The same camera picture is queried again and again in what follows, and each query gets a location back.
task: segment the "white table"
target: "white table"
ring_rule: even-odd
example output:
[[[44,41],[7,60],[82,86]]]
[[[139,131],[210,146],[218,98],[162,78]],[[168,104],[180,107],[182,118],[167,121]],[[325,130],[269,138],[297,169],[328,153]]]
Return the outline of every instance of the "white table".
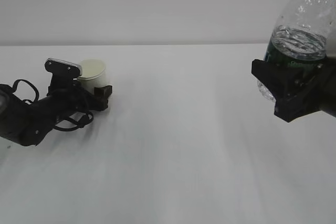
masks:
[[[334,223],[336,119],[274,117],[250,74],[265,49],[0,47],[1,83],[45,94],[46,58],[100,58],[114,87],[83,130],[1,141],[0,223]]]

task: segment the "white backdrop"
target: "white backdrop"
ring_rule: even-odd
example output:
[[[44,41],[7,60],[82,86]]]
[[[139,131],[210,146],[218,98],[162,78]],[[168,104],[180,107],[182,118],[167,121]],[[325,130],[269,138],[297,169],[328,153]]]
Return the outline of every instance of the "white backdrop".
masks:
[[[0,45],[266,42],[289,0],[0,0]]]

